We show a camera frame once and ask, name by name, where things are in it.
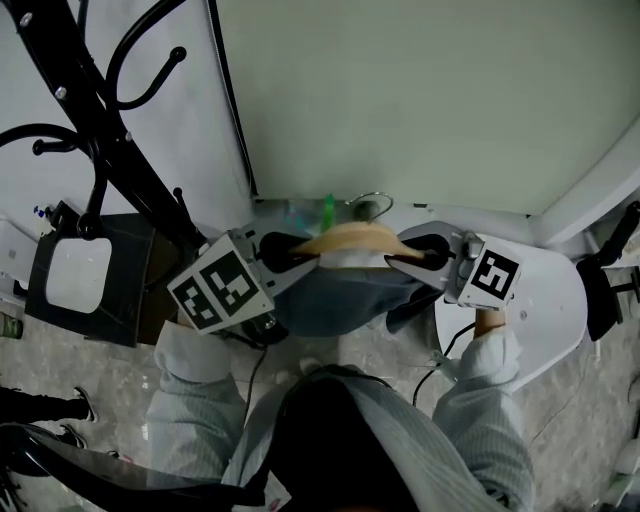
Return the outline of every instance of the white sneaker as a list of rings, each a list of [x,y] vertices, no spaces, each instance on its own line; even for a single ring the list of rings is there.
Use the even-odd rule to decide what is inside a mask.
[[[83,450],[86,449],[87,447],[87,441],[85,440],[84,437],[82,437],[80,434],[78,434],[72,427],[71,425],[68,425],[66,423],[63,423],[62,425],[60,425],[60,428],[62,429],[63,435],[67,435],[67,434],[71,434],[75,441],[76,441],[76,447],[78,448],[82,448]]]
[[[323,366],[315,357],[303,357],[299,364],[302,375],[309,375]]]
[[[73,394],[76,398],[87,402],[87,407],[89,407],[89,414],[85,418],[86,421],[96,423],[98,421],[98,413],[91,406],[91,402],[89,401],[89,395],[87,394],[87,392],[84,389],[82,389],[80,386],[76,386],[75,388],[73,388]]]
[[[288,384],[289,382],[294,382],[295,380],[295,375],[293,375],[293,373],[291,373],[289,370],[281,370],[276,373],[276,384],[278,386]]]

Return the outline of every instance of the striped sleeve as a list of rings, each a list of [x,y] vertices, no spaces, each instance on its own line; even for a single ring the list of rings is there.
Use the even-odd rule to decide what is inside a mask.
[[[511,510],[528,511],[535,499],[533,466],[510,391],[519,354],[507,327],[474,340],[456,365],[457,382],[438,402],[433,421],[488,492],[505,496]]]
[[[245,407],[225,342],[167,322],[155,358],[162,377],[147,413],[151,468],[221,479],[242,435]]]

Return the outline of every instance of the coat hook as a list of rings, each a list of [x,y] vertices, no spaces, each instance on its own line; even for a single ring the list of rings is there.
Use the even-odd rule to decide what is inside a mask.
[[[387,206],[387,208],[382,210],[380,213],[371,217],[369,219],[369,222],[372,222],[374,219],[377,219],[378,217],[380,217],[380,215],[387,213],[389,210],[391,210],[391,208],[393,208],[393,197],[391,197],[389,194],[385,194],[384,192],[367,192],[366,194],[359,195],[355,199],[351,199],[350,201],[345,201],[344,204],[351,205],[369,196],[384,196],[389,200],[389,206]]]

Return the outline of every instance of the gray floor tile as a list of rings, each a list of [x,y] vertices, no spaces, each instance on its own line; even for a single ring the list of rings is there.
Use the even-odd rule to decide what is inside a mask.
[[[628,272],[613,272],[611,280],[626,282]],[[627,303],[621,303],[628,316]],[[626,397],[640,371],[639,331],[640,322],[627,320],[602,340],[599,363],[593,357],[593,344],[583,343],[516,393],[536,471],[538,510],[559,510],[561,505],[585,510],[606,487],[635,421],[637,405],[627,403]],[[340,339],[291,338],[269,349],[255,379],[252,405],[275,385],[279,371],[298,373],[302,357],[315,357],[323,364],[356,365],[384,378],[411,400],[428,371],[431,349],[437,346],[429,316],[396,335],[387,332],[381,317]],[[238,342],[230,342],[230,347],[232,373],[246,397],[260,352]],[[70,423],[86,437],[91,449],[115,449],[143,466],[148,463],[145,414],[159,378],[153,347],[129,349],[88,342],[29,317],[24,339],[0,338],[0,384],[60,397],[71,397],[74,385],[83,386],[92,396],[100,421]],[[431,414],[450,387],[444,376],[434,374],[421,388],[418,407]],[[55,423],[44,425],[59,429]],[[51,479],[25,482],[22,495],[30,510],[94,509]]]

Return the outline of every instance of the black coat rack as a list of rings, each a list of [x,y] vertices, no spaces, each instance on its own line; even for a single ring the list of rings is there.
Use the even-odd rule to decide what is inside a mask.
[[[84,42],[88,0],[80,0],[77,22],[67,0],[0,0],[49,91],[75,127],[72,131],[51,124],[18,126],[0,134],[0,147],[26,137],[46,137],[53,141],[36,140],[34,154],[82,151],[93,163],[95,182],[86,212],[78,221],[78,235],[85,240],[100,236],[100,210],[109,181],[179,249],[181,261],[190,262],[206,238],[191,222],[180,189],[174,195],[167,190],[120,117],[121,110],[140,107],[153,98],[185,59],[186,50],[171,50],[138,99],[123,102],[117,96],[120,70],[133,45],[184,1],[160,0],[149,9],[118,44],[104,78]]]

